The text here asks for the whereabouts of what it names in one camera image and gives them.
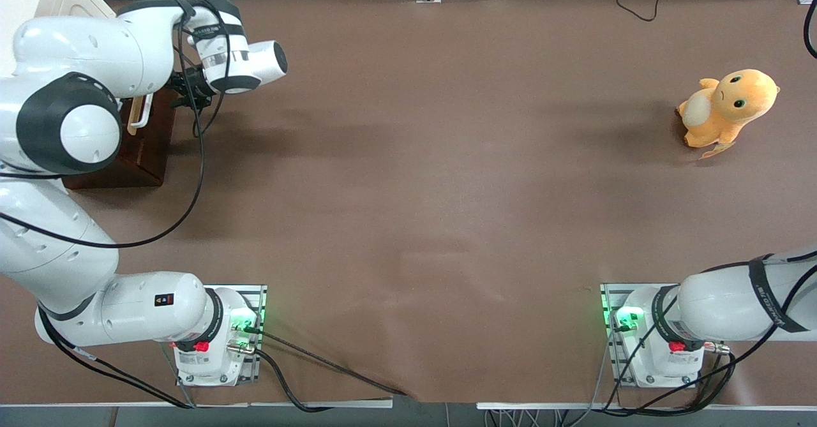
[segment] orange stuffed animal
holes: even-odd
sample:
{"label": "orange stuffed animal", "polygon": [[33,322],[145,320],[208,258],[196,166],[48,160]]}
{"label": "orange stuffed animal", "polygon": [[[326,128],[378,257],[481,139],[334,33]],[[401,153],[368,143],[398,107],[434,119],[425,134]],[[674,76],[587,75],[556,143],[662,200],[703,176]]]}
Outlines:
{"label": "orange stuffed animal", "polygon": [[736,71],[722,80],[700,80],[701,90],[678,107],[678,114],[688,132],[684,142],[689,147],[715,149],[701,159],[723,153],[735,144],[741,128],[772,107],[780,87],[758,70]]}

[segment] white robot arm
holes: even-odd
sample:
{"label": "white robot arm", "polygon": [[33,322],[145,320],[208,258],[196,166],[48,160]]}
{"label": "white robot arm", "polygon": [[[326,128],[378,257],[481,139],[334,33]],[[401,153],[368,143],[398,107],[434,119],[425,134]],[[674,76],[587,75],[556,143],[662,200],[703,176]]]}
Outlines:
{"label": "white robot arm", "polygon": [[[175,26],[189,33],[202,61],[184,78],[196,98],[256,89],[287,72],[277,43],[247,43],[239,10],[227,0],[146,0],[115,19],[29,20],[14,37],[17,69],[0,80],[0,215],[79,241],[113,243],[58,180],[20,177],[108,165],[122,138],[117,99],[169,81]],[[243,298],[228,288],[208,290],[190,273],[120,276],[118,262],[117,250],[0,220],[0,272],[37,298],[65,339],[78,346],[172,342],[182,377],[195,376],[199,386],[235,384],[243,357],[227,352],[230,326],[255,317]],[[35,326],[50,341],[39,314]]]}
{"label": "white robot arm", "polygon": [[817,246],[637,288],[613,315],[636,383],[682,386],[697,378],[706,343],[758,341],[772,326],[770,340],[817,340],[815,271]]}

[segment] red object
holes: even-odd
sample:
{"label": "red object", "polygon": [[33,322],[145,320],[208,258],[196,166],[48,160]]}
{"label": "red object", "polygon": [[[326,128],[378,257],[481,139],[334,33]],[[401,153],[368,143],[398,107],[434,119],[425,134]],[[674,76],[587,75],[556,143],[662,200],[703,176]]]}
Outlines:
{"label": "red object", "polygon": [[684,343],[680,341],[670,341],[669,343],[669,351],[670,352],[683,352],[686,350],[686,346]]}

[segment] wire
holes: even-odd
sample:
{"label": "wire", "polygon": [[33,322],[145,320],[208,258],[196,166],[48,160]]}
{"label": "wire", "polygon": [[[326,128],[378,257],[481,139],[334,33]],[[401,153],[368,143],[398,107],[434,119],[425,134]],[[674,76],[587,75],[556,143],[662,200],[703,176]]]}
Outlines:
{"label": "wire", "polygon": [[[134,375],[130,375],[130,374],[126,373],[125,371],[120,370],[116,366],[111,365],[108,362],[105,362],[105,360],[102,360],[99,357],[95,357],[95,356],[93,356],[91,354],[88,354],[88,352],[85,352],[84,350],[79,349],[77,346],[73,345],[67,339],[65,339],[63,336],[61,336],[61,334],[59,334],[58,331],[56,331],[56,329],[54,328],[54,326],[52,325],[52,323],[49,320],[49,315],[46,314],[46,311],[43,310],[43,308],[38,308],[38,313],[39,313],[40,320],[43,323],[43,328],[46,331],[47,336],[49,336],[49,339],[52,340],[52,343],[54,343],[54,345],[56,346],[56,348],[59,349],[60,352],[63,352],[65,355],[67,355],[69,358],[71,358],[71,360],[74,360],[74,362],[79,363],[82,366],[85,366],[87,369],[90,369],[91,371],[93,371],[93,372],[95,372],[97,374],[104,375],[104,377],[113,378],[114,380],[124,382],[125,384],[128,384],[129,386],[135,387],[137,389],[140,389],[143,392],[149,393],[150,395],[161,399],[161,401],[166,401],[167,403],[172,404],[175,407],[180,407],[180,408],[183,408],[183,409],[192,409],[193,408],[190,405],[182,403],[181,400],[178,400],[177,398],[172,397],[171,395],[167,394],[166,392],[163,392],[160,389],[157,389],[154,386],[151,386],[150,384],[146,383],[145,381],[141,380],[140,378],[134,377]],[[81,354],[82,356],[92,360],[93,362],[99,363],[100,365],[106,366],[108,369],[111,369],[112,371],[114,371],[116,373],[119,373],[121,375],[121,377],[119,375],[115,375],[113,373],[109,373],[107,371],[101,370],[101,369],[91,365],[90,363],[85,362],[81,358],[77,357],[68,348],[70,348],[74,352],[78,352],[78,354]]]}
{"label": "wire", "polygon": [[[225,78],[227,78],[228,75],[230,75],[230,58],[229,58],[229,55],[230,55],[230,35],[227,34],[227,30],[225,29],[224,20],[222,19],[221,13],[219,13],[218,9],[216,9],[215,6],[213,6],[208,0],[202,0],[202,1],[205,2],[205,4],[207,5],[207,8],[209,8],[210,11],[213,13],[213,15],[216,16],[216,19],[219,22],[219,26],[221,26],[222,34],[225,35],[225,40],[227,41],[227,55],[228,55],[228,58],[227,58],[227,64],[225,65],[225,69],[224,69],[224,76],[225,76]],[[184,213],[181,215],[181,217],[178,220],[176,220],[176,222],[173,223],[170,227],[167,227],[167,229],[165,229],[163,232],[158,233],[155,236],[149,237],[147,239],[143,239],[141,241],[126,242],[126,243],[121,243],[121,244],[105,244],[105,243],[100,243],[100,242],[91,242],[91,241],[83,241],[83,240],[75,239],[73,237],[64,236],[62,234],[57,234],[55,232],[51,232],[51,231],[49,231],[47,229],[43,229],[43,228],[35,226],[35,225],[31,224],[31,223],[26,223],[26,221],[18,220],[18,218],[14,218],[14,217],[12,217],[12,216],[10,216],[8,214],[4,214],[2,212],[0,212],[0,218],[2,218],[3,220],[9,221],[10,223],[17,224],[18,226],[23,226],[26,229],[29,229],[29,231],[39,232],[40,234],[52,237],[52,238],[60,240],[60,241],[69,242],[69,243],[72,243],[72,244],[78,244],[79,246],[89,246],[89,247],[93,247],[93,248],[107,248],[107,249],[123,249],[123,248],[133,248],[133,247],[138,247],[138,246],[145,246],[145,244],[149,244],[149,243],[155,242],[157,240],[160,240],[161,238],[163,238],[167,234],[170,234],[171,232],[175,231],[176,227],[181,226],[183,221],[187,220],[187,217],[193,211],[193,207],[195,207],[196,202],[199,200],[199,195],[201,194],[202,183],[204,183],[205,159],[204,159],[204,139],[202,139],[202,137],[201,137],[201,119],[199,119],[199,111],[196,109],[196,106],[195,106],[195,97],[193,96],[193,89],[192,89],[192,87],[190,87],[190,81],[187,78],[186,65],[184,64],[184,58],[181,57],[182,55],[184,55],[184,52],[182,52],[182,41],[183,41],[182,40],[182,28],[183,28],[183,25],[182,25],[182,23],[180,23],[178,25],[178,50],[179,50],[178,54],[180,56],[179,63],[181,65],[181,76],[182,76],[182,78],[184,80],[184,84],[187,87],[187,93],[188,93],[188,96],[189,96],[189,99],[190,99],[190,105],[191,105],[190,109],[192,109],[192,111],[193,111],[193,122],[195,122],[196,129],[198,130],[198,134],[199,134],[199,157],[200,157],[200,162],[199,162],[199,180],[196,183],[196,189],[195,189],[195,192],[193,192],[193,198],[190,199],[190,205],[187,206],[187,209],[184,211]]]}
{"label": "wire", "polygon": [[596,377],[596,388],[593,389],[593,396],[592,398],[590,398],[590,403],[587,405],[587,409],[584,410],[584,412],[581,413],[581,415],[578,416],[578,418],[575,419],[575,421],[566,424],[563,423],[564,427],[574,427],[574,425],[577,425],[581,421],[584,421],[584,418],[587,417],[587,415],[589,415],[590,412],[592,411],[593,404],[596,403],[596,397],[598,397],[599,389],[601,388],[601,378],[604,376],[604,367],[607,366],[607,353],[610,351],[610,343],[613,342],[613,337],[615,337],[615,332],[610,331],[610,335],[607,336],[607,340],[604,341],[604,352],[602,352],[601,354],[601,365],[599,366],[599,375],[598,377]]}
{"label": "wire", "polygon": [[352,371],[352,370],[350,370],[348,368],[344,368],[343,366],[338,365],[338,363],[332,363],[329,360],[327,360],[326,358],[323,358],[323,357],[321,357],[319,355],[314,354],[314,352],[310,352],[310,351],[306,350],[305,348],[301,348],[301,347],[299,347],[297,345],[294,345],[293,343],[290,343],[290,342],[288,342],[286,340],[283,340],[283,339],[275,336],[274,334],[269,334],[266,331],[262,331],[262,330],[259,330],[257,328],[252,328],[251,326],[247,326],[245,328],[242,328],[242,331],[244,331],[245,333],[263,334],[263,336],[266,336],[271,340],[277,341],[278,343],[282,343],[282,345],[285,345],[285,346],[287,346],[287,347],[289,347],[291,349],[294,349],[295,351],[298,351],[301,354],[304,354],[304,355],[307,355],[309,357],[315,358],[315,360],[318,360],[319,362],[324,363],[324,365],[333,367],[336,371],[339,371],[339,372],[341,372],[341,373],[343,373],[345,375],[349,375],[350,377],[356,378],[356,380],[363,381],[366,384],[369,384],[370,386],[373,386],[373,387],[376,387],[377,389],[383,390],[384,392],[388,392],[388,393],[391,393],[393,395],[406,395],[406,393],[401,391],[401,390],[393,389],[393,388],[391,388],[389,386],[383,386],[383,384],[380,384],[376,380],[371,380],[370,378],[365,377],[364,375],[362,375],[362,374],[360,374],[360,373],[358,373],[356,371]]}
{"label": "wire", "polygon": [[297,407],[299,410],[302,410],[303,412],[324,412],[325,410],[331,409],[329,407],[312,408],[304,406],[303,403],[301,403],[300,401],[298,401],[297,398],[295,398],[295,394],[292,393],[292,390],[289,389],[289,384],[287,384],[287,380],[283,378],[283,372],[281,372],[281,367],[278,366],[278,363],[276,363],[275,360],[272,359],[272,357],[269,357],[269,355],[267,355],[263,350],[260,350],[259,348],[257,348],[255,352],[258,357],[263,358],[263,360],[265,360],[267,363],[269,363],[270,366],[272,366],[272,371],[275,372],[275,377],[278,378],[278,383],[281,384],[281,389],[283,389],[283,393],[286,394],[289,401],[291,401],[292,404],[295,405],[295,407]]}
{"label": "wire", "polygon": [[[207,133],[207,129],[210,128],[210,126],[213,125],[213,121],[216,120],[216,116],[218,116],[218,111],[221,110],[221,102],[222,101],[224,101],[224,93],[223,92],[220,93],[219,96],[218,96],[218,101],[216,102],[216,108],[213,110],[213,114],[210,115],[210,121],[207,121],[207,124],[205,124],[204,127],[201,129],[202,130],[202,132],[201,132],[202,135]],[[197,139],[199,137],[199,133],[196,131],[195,124],[192,126],[192,128],[193,128],[193,138]]]}
{"label": "wire", "polygon": [[656,5],[653,6],[653,17],[649,17],[649,18],[648,17],[642,17],[638,12],[633,11],[633,9],[630,9],[627,6],[624,6],[621,3],[621,0],[615,0],[615,3],[616,3],[616,5],[619,6],[619,8],[622,8],[625,11],[630,12],[630,14],[633,14],[633,16],[637,17],[639,20],[642,20],[643,22],[653,22],[653,20],[655,20],[659,16],[659,1],[660,0],[656,0]]}

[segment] black cable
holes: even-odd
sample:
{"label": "black cable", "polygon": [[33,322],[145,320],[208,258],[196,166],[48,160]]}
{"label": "black cable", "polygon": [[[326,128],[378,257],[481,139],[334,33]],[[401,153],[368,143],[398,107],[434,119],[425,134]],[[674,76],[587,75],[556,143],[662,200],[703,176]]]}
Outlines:
{"label": "black cable", "polygon": [[648,17],[642,17],[638,12],[633,11],[633,9],[630,9],[627,6],[624,6],[621,3],[621,0],[615,0],[615,3],[616,3],[616,5],[619,6],[619,8],[622,8],[625,11],[630,12],[630,14],[633,14],[633,16],[637,17],[639,20],[642,20],[643,22],[653,22],[653,20],[655,20],[659,16],[659,1],[660,0],[656,0],[656,5],[654,5],[654,7],[653,7],[653,17],[649,17],[649,18]]}
{"label": "black cable", "polygon": [[[817,0],[811,0],[811,5],[809,5],[809,11],[806,12],[806,21],[803,22],[803,43],[806,45],[806,50],[809,51],[811,57],[817,58],[817,49],[814,48],[814,44],[811,43],[811,22],[814,19],[814,9],[817,8]],[[817,256],[817,251],[806,253],[805,255],[796,256],[791,258],[791,260],[800,260],[800,259],[808,259],[812,256]]]}
{"label": "black cable", "polygon": [[330,362],[330,360],[327,360],[326,358],[323,358],[323,357],[321,357],[321,356],[319,356],[317,354],[314,354],[314,352],[310,352],[310,351],[306,350],[305,348],[301,348],[301,347],[299,347],[297,345],[294,345],[293,343],[290,343],[290,342],[288,342],[286,340],[283,340],[283,339],[275,336],[274,334],[269,334],[269,333],[267,333],[265,331],[261,331],[261,330],[258,330],[257,328],[252,328],[252,327],[249,327],[249,326],[245,327],[245,328],[242,328],[242,331],[244,331],[245,333],[263,334],[263,336],[266,336],[271,340],[275,340],[278,343],[282,343],[282,345],[285,345],[285,346],[287,346],[287,347],[289,347],[291,349],[294,349],[294,350],[300,352],[301,354],[308,355],[309,357],[315,358],[315,360],[318,360],[319,362],[324,363],[324,365],[333,367],[336,371],[342,372],[345,375],[349,375],[350,377],[356,378],[356,380],[363,381],[366,384],[369,384],[370,386],[373,386],[373,387],[376,387],[377,389],[383,390],[384,392],[388,392],[388,393],[391,393],[393,395],[407,395],[406,392],[403,392],[403,391],[397,390],[397,389],[393,389],[393,388],[391,388],[389,386],[385,386],[384,384],[380,384],[376,380],[371,380],[370,378],[365,377],[364,375],[362,375],[362,374],[360,374],[360,373],[358,373],[356,371],[352,371],[352,370],[350,370],[348,368],[344,368],[343,366],[340,366],[340,365],[338,365],[336,363]]}
{"label": "black cable", "polygon": [[161,401],[166,401],[167,403],[172,404],[175,407],[180,407],[180,408],[183,408],[183,409],[192,409],[193,408],[190,405],[182,403],[181,400],[179,400],[179,399],[177,399],[175,397],[172,397],[172,395],[169,395],[166,392],[163,392],[160,389],[157,389],[154,386],[151,386],[150,384],[147,384],[145,381],[141,380],[140,378],[134,377],[133,375],[130,375],[130,374],[126,373],[125,371],[120,370],[116,366],[113,366],[110,363],[105,362],[105,360],[102,360],[99,357],[91,356],[90,354],[87,354],[87,352],[82,351],[82,354],[89,355],[90,358],[93,358],[94,362],[100,363],[100,365],[103,365],[103,366],[107,366],[108,368],[110,368],[113,371],[116,371],[117,373],[119,373],[123,377],[119,377],[119,375],[114,375],[113,373],[103,371],[103,370],[91,365],[90,363],[85,362],[84,360],[82,360],[82,358],[77,357],[73,352],[71,352],[69,349],[66,348],[66,346],[68,346],[72,350],[75,350],[75,351],[79,350],[79,348],[77,348],[75,345],[70,343],[67,339],[65,339],[63,336],[61,336],[61,334],[59,334],[58,331],[56,331],[56,329],[54,328],[54,326],[50,322],[49,316],[47,316],[46,311],[44,311],[43,308],[38,308],[38,313],[39,313],[39,316],[40,316],[40,320],[43,323],[43,328],[46,331],[47,336],[49,336],[49,339],[52,340],[52,343],[54,343],[54,345],[56,346],[56,348],[59,349],[60,352],[63,352],[65,355],[67,355],[69,358],[71,358],[71,360],[74,360],[74,362],[79,363],[82,366],[85,366],[87,369],[90,369],[91,371],[93,371],[93,372],[95,372],[97,374],[104,375],[104,377],[113,378],[114,380],[124,382],[125,384],[128,384],[129,386],[135,387],[137,389],[140,389],[143,392],[149,393],[150,395],[152,395],[152,396],[154,396],[156,398],[159,398]]}
{"label": "black cable", "polygon": [[[788,296],[786,297],[786,300],[785,300],[784,304],[781,307],[781,309],[782,309],[782,311],[784,313],[786,311],[788,311],[788,308],[791,305],[791,302],[794,300],[794,297],[797,295],[797,292],[800,291],[800,288],[802,288],[803,285],[806,284],[808,279],[810,279],[811,276],[814,275],[814,273],[817,273],[817,265],[814,265],[811,268],[809,268],[805,273],[803,273],[802,276],[800,276],[800,278],[797,280],[797,282],[795,282],[794,286],[788,292]],[[718,368],[718,369],[716,369],[714,371],[710,371],[706,375],[703,375],[702,377],[698,377],[696,380],[689,381],[686,384],[682,384],[682,386],[678,386],[677,388],[674,388],[674,389],[672,389],[672,390],[670,390],[670,391],[668,391],[666,393],[663,393],[663,395],[660,395],[659,397],[653,398],[652,400],[650,400],[647,403],[641,405],[640,407],[637,407],[636,409],[633,409],[633,410],[627,410],[627,409],[619,410],[619,412],[627,412],[627,414],[620,415],[620,416],[630,416],[630,412],[633,413],[633,414],[640,414],[639,412],[641,412],[641,410],[645,410],[646,408],[651,407],[653,404],[659,403],[659,401],[665,399],[666,397],[669,397],[669,396],[673,395],[673,393],[677,393],[677,392],[682,391],[683,389],[694,386],[695,384],[698,384],[701,381],[707,380],[708,378],[714,377],[714,375],[717,375],[718,373],[721,373],[723,371],[735,371],[735,367],[738,365],[738,363],[743,362],[743,360],[747,359],[754,352],[758,351],[758,349],[761,348],[761,346],[764,345],[764,343],[767,342],[768,339],[771,338],[771,336],[774,334],[774,331],[777,331],[777,328],[778,328],[778,326],[775,325],[774,323],[772,323],[770,328],[768,329],[768,331],[765,332],[765,334],[761,337],[761,339],[758,340],[758,342],[755,343],[755,345],[753,345],[750,349],[748,349],[746,352],[741,354],[740,357],[733,358],[733,356],[730,356],[730,362],[727,363],[726,365],[724,365],[724,366],[722,366],[722,367],[720,367],[720,368]]]}
{"label": "black cable", "polygon": [[[208,0],[204,0],[204,2],[207,4],[207,8],[210,9],[210,11],[213,13],[213,15],[215,15],[216,19],[218,20],[219,26],[221,26],[222,34],[225,35],[225,40],[227,41],[227,55],[228,55],[228,58],[227,58],[227,64],[225,65],[225,69],[224,69],[225,78],[227,78],[227,76],[230,74],[230,37],[227,34],[227,31],[225,30],[225,23],[224,23],[224,20],[221,17],[221,13],[219,13],[218,9],[216,9],[215,6],[213,6]],[[72,243],[72,244],[79,244],[79,246],[90,246],[90,247],[93,247],[93,248],[109,248],[109,249],[121,249],[121,248],[133,248],[133,247],[138,247],[138,246],[145,246],[145,244],[149,244],[149,243],[155,242],[157,240],[160,240],[162,237],[164,237],[167,234],[170,234],[171,232],[175,231],[176,227],[181,226],[183,221],[187,220],[187,217],[193,211],[193,207],[195,207],[196,202],[199,200],[199,195],[201,194],[202,183],[204,182],[204,163],[205,163],[205,159],[204,159],[204,139],[202,139],[202,137],[201,137],[201,119],[199,119],[199,111],[196,109],[196,106],[195,106],[195,98],[193,97],[193,89],[192,89],[192,87],[190,87],[190,81],[187,79],[187,72],[186,72],[186,65],[184,64],[184,58],[181,57],[181,55],[184,54],[184,52],[181,51],[182,41],[183,41],[182,40],[182,28],[183,28],[183,25],[182,25],[182,23],[180,23],[178,25],[178,29],[179,29],[179,31],[178,31],[178,49],[179,49],[179,54],[180,54],[181,76],[182,76],[182,79],[184,80],[184,84],[187,87],[187,93],[188,93],[188,96],[189,96],[189,99],[190,99],[190,105],[191,105],[190,108],[193,110],[193,121],[195,122],[195,125],[197,125],[196,129],[198,130],[198,134],[199,134],[199,156],[200,156],[201,160],[199,162],[199,180],[196,183],[196,189],[195,189],[195,192],[193,192],[193,198],[190,200],[190,205],[187,206],[187,210],[184,211],[184,213],[181,215],[181,217],[178,220],[176,220],[176,222],[173,223],[172,226],[165,229],[163,232],[158,233],[155,236],[149,237],[149,238],[141,240],[141,241],[126,242],[126,243],[121,243],[121,244],[104,244],[104,243],[100,243],[100,242],[82,241],[82,240],[79,240],[79,239],[75,239],[73,237],[64,236],[62,234],[57,234],[55,232],[51,232],[51,231],[49,231],[47,229],[43,229],[43,228],[38,227],[38,226],[34,226],[31,223],[26,223],[26,221],[18,220],[18,218],[14,218],[14,217],[12,217],[10,215],[7,215],[7,214],[4,214],[2,212],[0,212],[0,218],[2,218],[3,220],[6,220],[6,221],[10,221],[11,223],[17,224],[18,226],[23,226],[26,229],[29,229],[30,231],[38,232],[40,234],[55,238],[55,239],[60,240],[60,241],[65,241],[65,242],[69,242],[69,243]]]}
{"label": "black cable", "polygon": [[302,410],[303,412],[324,412],[325,410],[331,409],[327,407],[310,408],[304,406],[303,403],[298,401],[298,399],[295,397],[295,394],[292,393],[292,390],[289,389],[289,384],[287,384],[287,380],[283,378],[283,372],[281,371],[281,367],[278,366],[278,363],[276,363],[275,360],[272,359],[272,357],[269,357],[269,355],[267,355],[263,350],[256,349],[255,352],[258,357],[263,358],[263,360],[266,360],[266,362],[269,363],[270,366],[272,366],[272,371],[275,372],[275,377],[278,378],[278,383],[281,384],[281,389],[283,389],[283,393],[286,394],[287,398],[289,398],[289,401],[291,401],[292,404],[295,405],[295,407],[297,407],[299,410]]}
{"label": "black cable", "polygon": [[493,422],[493,427],[499,427],[499,426],[497,425],[497,420],[493,418],[493,412],[492,412],[492,410],[488,410],[488,414],[489,414],[489,415],[491,415],[491,422]]}
{"label": "black cable", "polygon": [[56,180],[68,175],[38,175],[38,174],[4,174],[0,173],[0,179],[21,179],[21,180]]}
{"label": "black cable", "polygon": [[[224,93],[223,92],[218,95],[218,101],[216,102],[216,108],[213,109],[213,114],[210,115],[210,121],[207,121],[207,124],[205,124],[204,127],[202,127],[202,132],[201,132],[202,135],[207,133],[208,128],[210,128],[210,126],[213,125],[213,121],[216,120],[216,116],[218,116],[218,111],[221,110],[221,102],[222,101],[224,101]],[[193,128],[193,138],[197,139],[199,137],[199,133],[196,132],[195,124],[193,125],[192,128]]]}

